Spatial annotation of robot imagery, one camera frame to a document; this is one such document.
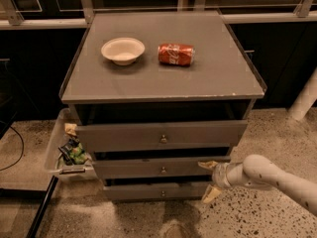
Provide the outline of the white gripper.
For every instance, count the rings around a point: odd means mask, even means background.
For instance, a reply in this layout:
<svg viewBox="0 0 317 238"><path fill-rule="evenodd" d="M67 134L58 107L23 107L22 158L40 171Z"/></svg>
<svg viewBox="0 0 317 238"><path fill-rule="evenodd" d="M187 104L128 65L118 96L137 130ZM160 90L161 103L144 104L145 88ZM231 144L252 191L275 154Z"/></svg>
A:
<svg viewBox="0 0 317 238"><path fill-rule="evenodd" d="M199 162L198 166L208 171L213 171L212 180L214 184L208 185L201 201L205 204L211 203L222 192L221 188L231 188L233 185L229 182L228 174L233 169L234 164L220 163L215 161Z"/></svg>

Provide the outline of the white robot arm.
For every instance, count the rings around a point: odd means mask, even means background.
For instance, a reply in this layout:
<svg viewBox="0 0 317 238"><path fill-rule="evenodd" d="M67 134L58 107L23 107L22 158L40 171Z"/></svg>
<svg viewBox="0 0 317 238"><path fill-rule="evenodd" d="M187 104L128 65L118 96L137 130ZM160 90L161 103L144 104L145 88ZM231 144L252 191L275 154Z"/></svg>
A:
<svg viewBox="0 0 317 238"><path fill-rule="evenodd" d="M211 203L224 189L241 186L251 189L275 187L313 215L317 216L317 184L290 174L261 155L249 155L240 163L199 162L212 182L201 201Z"/></svg>

